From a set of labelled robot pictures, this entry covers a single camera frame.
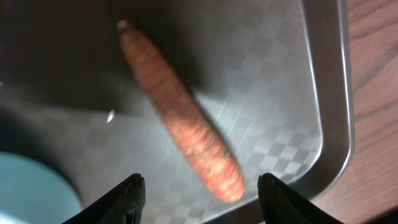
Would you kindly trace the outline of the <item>light blue bowl with rice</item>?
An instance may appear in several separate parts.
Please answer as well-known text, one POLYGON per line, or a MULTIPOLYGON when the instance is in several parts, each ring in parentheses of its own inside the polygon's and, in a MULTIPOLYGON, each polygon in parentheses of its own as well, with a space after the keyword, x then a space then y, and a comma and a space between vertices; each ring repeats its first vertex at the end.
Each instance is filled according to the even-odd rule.
POLYGON ((76 190, 51 168, 1 153, 1 223, 63 223, 83 210, 76 190))

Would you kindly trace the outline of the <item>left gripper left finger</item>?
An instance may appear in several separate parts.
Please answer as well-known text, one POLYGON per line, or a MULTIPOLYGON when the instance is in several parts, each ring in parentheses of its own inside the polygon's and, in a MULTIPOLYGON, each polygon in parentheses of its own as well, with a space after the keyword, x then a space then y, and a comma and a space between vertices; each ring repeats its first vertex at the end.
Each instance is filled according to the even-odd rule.
POLYGON ((146 183, 135 173, 63 224, 140 224, 145 203, 146 183))

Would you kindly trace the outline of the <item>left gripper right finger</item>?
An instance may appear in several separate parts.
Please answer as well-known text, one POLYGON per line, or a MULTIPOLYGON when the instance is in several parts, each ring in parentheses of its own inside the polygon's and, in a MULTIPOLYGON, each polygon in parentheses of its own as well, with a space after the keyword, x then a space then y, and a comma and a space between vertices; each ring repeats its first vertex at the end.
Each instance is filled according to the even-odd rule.
POLYGON ((341 224, 271 173, 259 176, 257 188, 266 224, 341 224))

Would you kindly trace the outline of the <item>orange carrot stick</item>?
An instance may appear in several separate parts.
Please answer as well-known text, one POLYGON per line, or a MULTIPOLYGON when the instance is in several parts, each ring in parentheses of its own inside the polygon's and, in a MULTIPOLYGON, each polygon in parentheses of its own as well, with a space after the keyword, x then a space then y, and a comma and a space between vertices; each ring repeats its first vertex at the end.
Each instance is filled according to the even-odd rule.
POLYGON ((133 75, 185 160, 217 198, 237 202, 244 195, 245 181, 225 141, 156 45, 126 20, 117 28, 133 75))

